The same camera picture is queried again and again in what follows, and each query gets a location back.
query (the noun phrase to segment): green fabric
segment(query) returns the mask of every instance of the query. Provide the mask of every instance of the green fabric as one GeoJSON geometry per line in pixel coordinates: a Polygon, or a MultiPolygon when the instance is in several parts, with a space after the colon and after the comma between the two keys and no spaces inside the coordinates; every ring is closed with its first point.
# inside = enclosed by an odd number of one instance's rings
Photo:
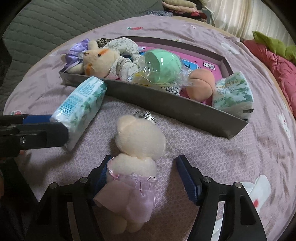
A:
{"type": "Polygon", "coordinates": [[[265,45],[271,52],[296,64],[296,45],[286,47],[282,41],[268,37],[258,31],[253,31],[253,36],[256,43],[265,45]]]}

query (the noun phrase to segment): leopard print fabric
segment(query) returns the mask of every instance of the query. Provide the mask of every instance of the leopard print fabric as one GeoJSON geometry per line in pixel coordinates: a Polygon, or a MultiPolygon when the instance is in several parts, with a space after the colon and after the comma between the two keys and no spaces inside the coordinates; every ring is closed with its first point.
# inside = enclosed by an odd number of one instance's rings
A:
{"type": "Polygon", "coordinates": [[[96,43],[98,44],[99,48],[103,48],[110,41],[111,41],[111,39],[100,38],[100,39],[96,40],[96,43]]]}

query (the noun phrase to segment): white curtain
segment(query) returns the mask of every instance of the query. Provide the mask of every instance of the white curtain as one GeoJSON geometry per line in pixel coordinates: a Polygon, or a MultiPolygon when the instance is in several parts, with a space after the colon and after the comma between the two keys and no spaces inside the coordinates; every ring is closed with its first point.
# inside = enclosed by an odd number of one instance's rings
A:
{"type": "Polygon", "coordinates": [[[253,39],[252,31],[259,31],[279,39],[286,45],[294,44],[288,31],[261,0],[202,0],[212,11],[212,24],[237,37],[253,39]]]}

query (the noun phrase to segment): clear plastic wrapping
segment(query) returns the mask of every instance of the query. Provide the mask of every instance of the clear plastic wrapping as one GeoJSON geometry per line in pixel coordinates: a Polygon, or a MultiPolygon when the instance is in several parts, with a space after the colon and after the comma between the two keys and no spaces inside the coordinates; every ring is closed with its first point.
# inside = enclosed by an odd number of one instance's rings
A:
{"type": "Polygon", "coordinates": [[[147,51],[139,60],[140,68],[129,82],[149,87],[184,88],[193,84],[188,79],[190,68],[186,67],[179,56],[162,49],[147,51]]]}

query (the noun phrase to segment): peach plush toy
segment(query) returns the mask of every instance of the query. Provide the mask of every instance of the peach plush toy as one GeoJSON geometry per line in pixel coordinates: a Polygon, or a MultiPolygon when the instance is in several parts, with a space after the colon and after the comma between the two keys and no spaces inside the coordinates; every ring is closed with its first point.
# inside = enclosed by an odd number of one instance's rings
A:
{"type": "Polygon", "coordinates": [[[189,80],[193,86],[187,86],[187,94],[190,99],[203,102],[211,97],[215,88],[215,77],[207,69],[195,69],[189,74],[189,80]]]}

